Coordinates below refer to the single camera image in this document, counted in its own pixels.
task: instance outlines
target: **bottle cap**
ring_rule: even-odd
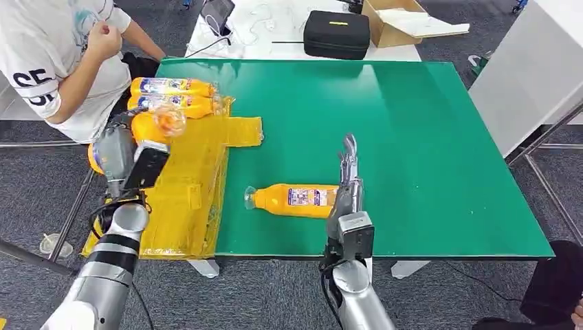
[[[245,194],[243,196],[244,200],[245,200],[245,208],[248,210],[252,210],[255,208],[255,192],[257,191],[257,189],[248,186],[245,189]]]

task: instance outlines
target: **yellow transparent plastic sheet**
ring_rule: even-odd
[[[170,143],[170,157],[154,188],[146,189],[152,208],[142,235],[144,259],[203,259],[214,255],[221,220],[228,147],[258,146],[261,118],[230,117],[233,99],[224,112],[187,119],[186,131]],[[82,254],[97,239],[89,234]]]

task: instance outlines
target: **orange bottle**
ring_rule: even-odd
[[[326,218],[338,186],[324,184],[274,184],[265,189],[247,187],[245,207],[262,208],[274,215]]]
[[[189,94],[211,98],[215,88],[209,82],[197,79],[136,78],[131,82],[131,95]]]
[[[154,109],[160,105],[172,104],[184,112],[188,118],[198,119],[213,113],[212,98],[180,94],[143,94],[134,95],[128,100],[128,109]]]

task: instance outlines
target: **paper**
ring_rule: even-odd
[[[415,38],[451,36],[470,31],[470,24],[449,24],[429,16],[426,12],[408,12],[403,8],[384,9],[377,12],[383,22]]]

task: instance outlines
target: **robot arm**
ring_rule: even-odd
[[[107,178],[113,198],[111,225],[93,247],[63,303],[42,330],[118,329],[149,221],[141,189],[154,185],[168,159],[167,145],[134,140],[133,115],[108,124],[89,149],[91,167]],[[374,227],[362,211],[356,141],[346,136],[340,187],[326,222],[328,241],[320,265],[322,288],[343,329],[391,330],[394,325],[372,286]],[[120,201],[121,197],[135,197]]]
[[[134,140],[131,122],[135,116],[140,116],[139,110],[114,118],[89,148],[91,167],[107,178],[113,199],[107,204],[113,210],[111,224],[42,330],[120,326],[149,221],[141,189],[154,185],[169,155],[165,144]]]
[[[358,177],[356,141],[348,134],[340,154],[340,187],[326,222],[328,241],[320,264],[324,294],[340,326],[346,330],[391,330],[395,326],[373,289],[374,226],[362,211],[362,180]]]

